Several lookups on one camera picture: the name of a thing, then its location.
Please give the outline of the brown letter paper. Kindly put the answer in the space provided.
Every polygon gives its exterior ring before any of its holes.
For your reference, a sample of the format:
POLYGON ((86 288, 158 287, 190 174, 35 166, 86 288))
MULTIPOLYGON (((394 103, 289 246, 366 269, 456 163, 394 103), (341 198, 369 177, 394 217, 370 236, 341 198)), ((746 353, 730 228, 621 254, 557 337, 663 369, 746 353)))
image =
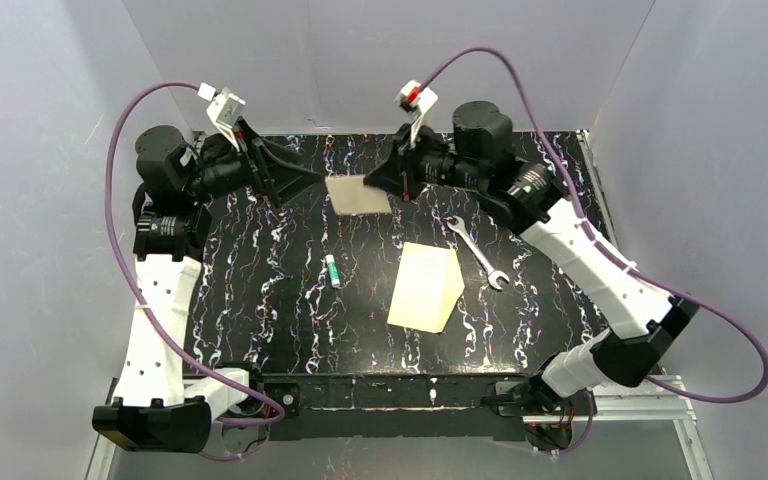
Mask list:
POLYGON ((364 183, 364 175, 329 176, 325 186, 334 212, 341 216, 390 214, 387 193, 364 183))

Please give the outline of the cream envelope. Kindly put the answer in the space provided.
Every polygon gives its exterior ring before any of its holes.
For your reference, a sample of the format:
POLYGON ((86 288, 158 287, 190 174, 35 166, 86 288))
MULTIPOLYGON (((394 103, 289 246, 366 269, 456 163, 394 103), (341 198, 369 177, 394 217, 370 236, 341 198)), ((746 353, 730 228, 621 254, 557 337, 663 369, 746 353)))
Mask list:
POLYGON ((442 333, 464 288, 455 249, 406 242, 387 324, 442 333))

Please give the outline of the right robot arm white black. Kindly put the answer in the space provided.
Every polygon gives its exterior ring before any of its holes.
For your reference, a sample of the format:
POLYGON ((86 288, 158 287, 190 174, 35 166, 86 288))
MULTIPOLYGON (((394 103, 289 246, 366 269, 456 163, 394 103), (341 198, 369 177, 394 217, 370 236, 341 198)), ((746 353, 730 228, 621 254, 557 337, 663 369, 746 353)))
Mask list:
POLYGON ((544 163, 517 156, 512 121, 494 103, 464 103, 452 122, 452 142, 428 126, 403 125, 365 185, 404 200, 427 185, 474 193, 497 225, 551 259, 603 314, 607 328, 548 359, 530 381, 531 395, 559 400, 606 382, 641 384, 698 306, 609 260, 563 182, 544 163))

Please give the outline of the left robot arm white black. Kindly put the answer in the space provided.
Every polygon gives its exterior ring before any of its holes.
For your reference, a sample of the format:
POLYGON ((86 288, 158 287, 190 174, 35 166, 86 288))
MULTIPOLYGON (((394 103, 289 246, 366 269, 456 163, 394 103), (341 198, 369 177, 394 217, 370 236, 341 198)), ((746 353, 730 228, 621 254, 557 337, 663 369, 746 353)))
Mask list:
POLYGON ((267 409, 236 418, 239 427, 264 425, 283 412, 246 364, 209 371, 193 384, 184 380, 185 367, 194 364, 184 340, 211 228, 208 205, 250 189, 280 207, 324 178, 243 119, 229 136, 211 135, 201 146, 173 126, 155 126, 134 148, 141 179, 132 203, 135 261, 124 271, 135 308, 121 374, 110 401, 94 409, 92 426, 126 451, 198 453, 234 406, 256 399, 267 409))

